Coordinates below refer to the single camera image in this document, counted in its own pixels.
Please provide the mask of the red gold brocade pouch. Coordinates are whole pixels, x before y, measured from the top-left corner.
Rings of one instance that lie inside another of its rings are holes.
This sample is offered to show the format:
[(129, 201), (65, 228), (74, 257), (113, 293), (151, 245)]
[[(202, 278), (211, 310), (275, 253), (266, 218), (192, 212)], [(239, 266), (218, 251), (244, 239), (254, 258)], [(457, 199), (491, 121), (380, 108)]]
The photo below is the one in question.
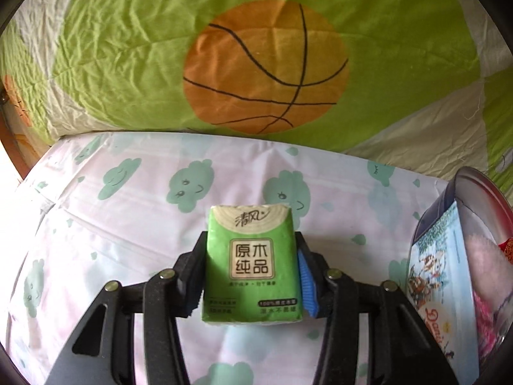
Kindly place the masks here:
[(513, 264), (513, 238), (510, 237), (507, 241), (499, 244), (499, 249), (502, 250), (508, 261)]

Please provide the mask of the green tissue pack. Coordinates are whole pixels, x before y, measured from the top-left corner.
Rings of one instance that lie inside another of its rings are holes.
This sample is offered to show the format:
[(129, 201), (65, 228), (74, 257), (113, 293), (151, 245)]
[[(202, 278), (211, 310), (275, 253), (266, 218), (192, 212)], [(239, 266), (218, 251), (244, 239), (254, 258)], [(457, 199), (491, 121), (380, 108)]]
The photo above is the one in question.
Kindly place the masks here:
[(202, 319), (212, 324), (303, 319), (297, 245), (284, 204), (210, 209)]

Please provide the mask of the pink fluffy sock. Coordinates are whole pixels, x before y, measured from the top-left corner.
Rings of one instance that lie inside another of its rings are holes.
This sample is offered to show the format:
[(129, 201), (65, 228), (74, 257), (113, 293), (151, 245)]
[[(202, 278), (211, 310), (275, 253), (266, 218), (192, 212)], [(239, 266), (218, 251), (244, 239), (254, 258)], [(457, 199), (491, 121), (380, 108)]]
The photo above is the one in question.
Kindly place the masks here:
[(493, 288), (500, 275), (509, 271), (509, 262), (489, 238), (471, 234), (464, 239), (474, 289), (483, 294)]

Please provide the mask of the green cream basketball sheet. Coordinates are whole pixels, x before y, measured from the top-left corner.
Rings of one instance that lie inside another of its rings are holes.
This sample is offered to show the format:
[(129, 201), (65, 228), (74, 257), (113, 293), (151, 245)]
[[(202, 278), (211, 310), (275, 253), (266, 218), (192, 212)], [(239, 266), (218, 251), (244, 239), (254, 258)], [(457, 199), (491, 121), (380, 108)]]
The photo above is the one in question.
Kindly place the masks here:
[(24, 0), (1, 86), (46, 143), (190, 131), (512, 176), (512, 55), (479, 0)]

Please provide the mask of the round blue cookie tin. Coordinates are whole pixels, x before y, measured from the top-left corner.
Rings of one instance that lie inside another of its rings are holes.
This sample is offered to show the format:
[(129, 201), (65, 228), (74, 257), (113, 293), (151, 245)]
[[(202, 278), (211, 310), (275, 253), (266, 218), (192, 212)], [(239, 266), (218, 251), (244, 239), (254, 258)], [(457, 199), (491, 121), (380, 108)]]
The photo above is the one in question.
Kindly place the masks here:
[[(512, 382), (512, 297), (497, 314), (497, 347), (479, 361), (474, 286), (464, 244), (467, 235), (497, 244), (512, 237), (512, 207), (490, 178), (459, 169), (416, 226), (409, 253), (406, 294), (460, 384)], [(512, 293), (512, 264), (483, 294), (493, 311)]]

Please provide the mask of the white sheet with green clouds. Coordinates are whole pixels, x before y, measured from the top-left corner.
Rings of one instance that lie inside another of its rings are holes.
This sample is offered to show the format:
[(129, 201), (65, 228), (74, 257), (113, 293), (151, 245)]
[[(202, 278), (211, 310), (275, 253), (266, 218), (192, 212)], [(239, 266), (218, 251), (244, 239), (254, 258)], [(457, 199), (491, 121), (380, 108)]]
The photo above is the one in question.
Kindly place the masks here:
[(1, 339), (46, 381), (100, 288), (148, 280), (193, 248), (218, 204), (285, 203), (328, 264), (407, 288), (409, 246), (446, 184), (372, 160), (223, 136), (65, 138), (2, 202)]

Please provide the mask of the wooden bed frame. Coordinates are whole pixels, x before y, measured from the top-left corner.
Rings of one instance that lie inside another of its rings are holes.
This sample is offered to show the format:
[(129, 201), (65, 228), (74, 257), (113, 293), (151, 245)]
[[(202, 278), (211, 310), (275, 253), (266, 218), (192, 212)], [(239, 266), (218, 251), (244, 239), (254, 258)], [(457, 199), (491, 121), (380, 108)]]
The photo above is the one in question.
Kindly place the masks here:
[(5, 107), (8, 105), (9, 98), (7, 93), (1, 91), (1, 144), (3, 145), (5, 152), (15, 170), (20, 175), (20, 178), (24, 180), (30, 172), (32, 165), (30, 164), (28, 151), (22, 144), (22, 138), (20, 135), (16, 135), (7, 120), (5, 113)]

